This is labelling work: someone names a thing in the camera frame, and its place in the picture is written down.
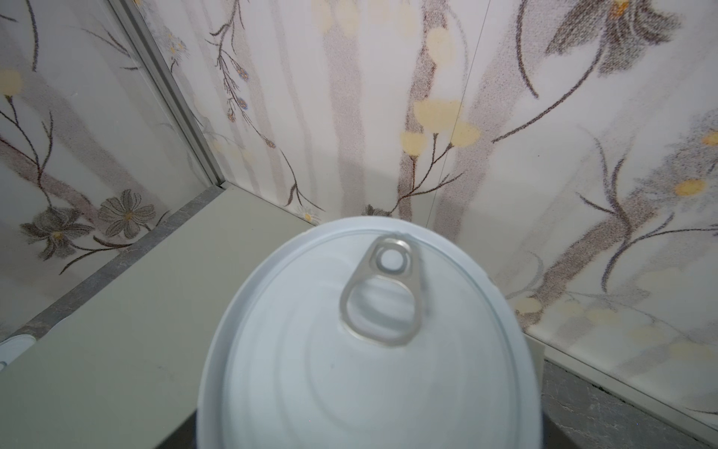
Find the can rim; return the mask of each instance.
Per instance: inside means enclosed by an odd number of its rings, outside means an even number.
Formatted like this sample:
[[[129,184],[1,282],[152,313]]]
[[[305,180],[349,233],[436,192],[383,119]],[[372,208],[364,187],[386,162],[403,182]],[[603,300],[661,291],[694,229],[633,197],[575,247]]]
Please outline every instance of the can rim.
[[[510,359],[516,376],[517,398],[521,406],[517,410],[517,448],[538,448],[541,443],[541,406],[536,375],[523,332],[518,326],[508,302],[499,292],[483,269],[458,246],[439,234],[407,221],[396,218],[362,216],[342,218],[309,229],[282,244],[270,254],[247,277],[235,293],[217,326],[210,344],[200,380],[197,400],[197,446],[200,449],[223,449],[222,389],[230,349],[236,331],[257,297],[253,293],[272,278],[272,272],[281,271],[291,262],[289,256],[318,244],[323,237],[352,231],[385,231],[410,234],[417,241],[435,248],[449,257],[472,278],[480,288],[502,328],[503,337],[510,351]]]

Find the floral wall panel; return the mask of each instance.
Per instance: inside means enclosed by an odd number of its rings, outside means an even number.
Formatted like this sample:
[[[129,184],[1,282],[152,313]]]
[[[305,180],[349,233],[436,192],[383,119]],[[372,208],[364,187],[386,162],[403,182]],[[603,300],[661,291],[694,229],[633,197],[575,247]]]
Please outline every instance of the floral wall panel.
[[[208,182],[103,2],[0,14],[2,339]]]
[[[716,425],[714,1],[138,7],[228,179],[433,228],[527,332]]]

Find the pull tab hole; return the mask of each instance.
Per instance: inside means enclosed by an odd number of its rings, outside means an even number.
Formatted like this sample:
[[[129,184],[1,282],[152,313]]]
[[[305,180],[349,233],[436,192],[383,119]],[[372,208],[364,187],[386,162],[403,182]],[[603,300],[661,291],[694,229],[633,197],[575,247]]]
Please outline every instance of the pull tab hole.
[[[347,303],[349,319],[361,333],[385,340],[411,330],[414,308],[414,296],[404,286],[381,277],[357,284]]]
[[[396,249],[386,249],[379,254],[377,266],[386,273],[401,273],[406,269],[406,255]]]

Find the wallpaper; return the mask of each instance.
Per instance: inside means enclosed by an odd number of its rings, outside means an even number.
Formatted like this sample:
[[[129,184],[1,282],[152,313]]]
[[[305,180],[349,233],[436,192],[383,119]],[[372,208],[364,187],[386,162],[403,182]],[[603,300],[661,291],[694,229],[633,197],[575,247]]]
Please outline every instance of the wallpaper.
[[[0,4],[0,341],[209,185],[104,2]]]
[[[713,0],[136,0],[235,184],[393,216],[523,329],[718,428]]]

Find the white can lid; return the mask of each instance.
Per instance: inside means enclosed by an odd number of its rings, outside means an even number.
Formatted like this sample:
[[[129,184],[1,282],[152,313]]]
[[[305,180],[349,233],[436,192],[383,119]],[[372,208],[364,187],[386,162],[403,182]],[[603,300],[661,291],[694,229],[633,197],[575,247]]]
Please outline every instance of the white can lid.
[[[199,408],[201,449],[537,448],[541,434],[496,287],[442,237],[377,217],[322,225],[252,274]]]

